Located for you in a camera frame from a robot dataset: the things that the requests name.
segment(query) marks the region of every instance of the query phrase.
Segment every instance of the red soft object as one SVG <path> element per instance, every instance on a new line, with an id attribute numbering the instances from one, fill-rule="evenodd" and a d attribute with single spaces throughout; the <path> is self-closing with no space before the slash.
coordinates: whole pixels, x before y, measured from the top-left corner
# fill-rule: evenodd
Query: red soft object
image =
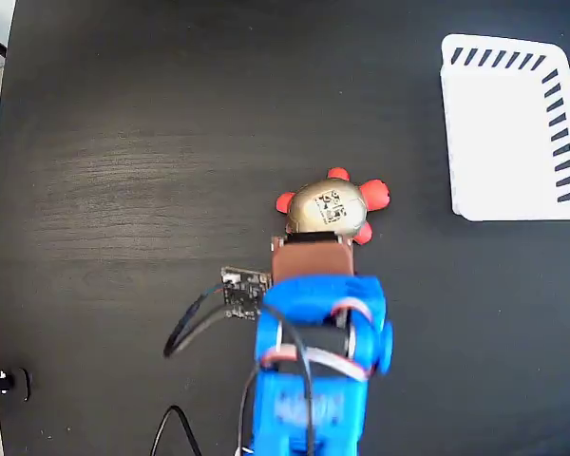
<path id="1" fill-rule="evenodd" d="M 357 244 L 363 245 L 371 240 L 371 226 L 365 222 L 355 237 L 352 238 Z"/>
<path id="2" fill-rule="evenodd" d="M 379 179 L 368 180 L 359 187 L 359 190 L 368 205 L 368 211 L 384 209 L 390 203 L 389 188 Z"/>
<path id="3" fill-rule="evenodd" d="M 341 179 L 342 181 L 350 181 L 351 180 L 351 176 L 349 175 L 349 172 L 344 169 L 344 168 L 332 168 L 330 169 L 330 171 L 327 173 L 327 177 L 328 178 L 338 178 Z"/>
<path id="4" fill-rule="evenodd" d="M 287 214 L 289 211 L 289 205 L 291 204 L 294 195 L 294 192 L 287 192 L 278 197 L 276 199 L 276 210 L 278 212 L 282 212 L 283 214 Z"/>

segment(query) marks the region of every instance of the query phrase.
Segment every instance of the black table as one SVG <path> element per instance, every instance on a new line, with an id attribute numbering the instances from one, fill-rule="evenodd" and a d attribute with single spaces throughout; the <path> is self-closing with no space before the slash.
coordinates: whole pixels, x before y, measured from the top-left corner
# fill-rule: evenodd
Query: black table
<path id="1" fill-rule="evenodd" d="M 449 33 L 555 43 L 570 2 L 20 0 L 0 110 L 0 403 L 7 455 L 144 455 L 164 408 L 232 454 L 253 325 L 161 349 L 224 264 L 267 268 L 276 196 L 382 178 L 360 273 L 395 355 L 363 455 L 570 455 L 570 222 L 449 207 Z M 189 454 L 175 426 L 163 454 Z"/>

